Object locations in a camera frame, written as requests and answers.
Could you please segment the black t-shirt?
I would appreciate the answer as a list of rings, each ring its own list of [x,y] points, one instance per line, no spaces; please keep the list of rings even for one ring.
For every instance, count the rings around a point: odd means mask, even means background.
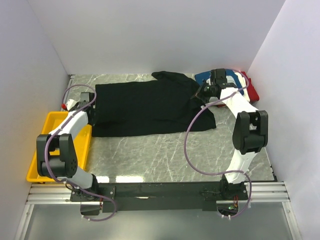
[[[182,73],[153,72],[153,80],[97,84],[92,136],[133,137],[185,132],[202,109],[200,85]]]

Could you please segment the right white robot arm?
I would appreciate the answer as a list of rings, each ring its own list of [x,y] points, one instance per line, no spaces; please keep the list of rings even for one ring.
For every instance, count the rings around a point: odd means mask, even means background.
[[[251,105],[242,92],[244,90],[236,83],[227,80],[226,69],[217,68],[210,71],[210,77],[203,81],[195,94],[205,104],[210,103],[211,98],[222,102],[235,117],[234,153],[219,187],[221,197],[226,200],[243,192],[245,173],[257,153],[268,143],[268,113]]]

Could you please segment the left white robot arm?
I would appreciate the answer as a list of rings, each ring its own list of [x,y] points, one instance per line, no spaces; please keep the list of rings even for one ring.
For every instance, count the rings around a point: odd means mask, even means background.
[[[67,117],[54,130],[36,139],[36,169],[41,177],[82,189],[88,201],[96,200],[100,188],[94,174],[78,166],[74,140],[80,131],[92,124],[96,94],[82,92],[80,101],[68,109]]]

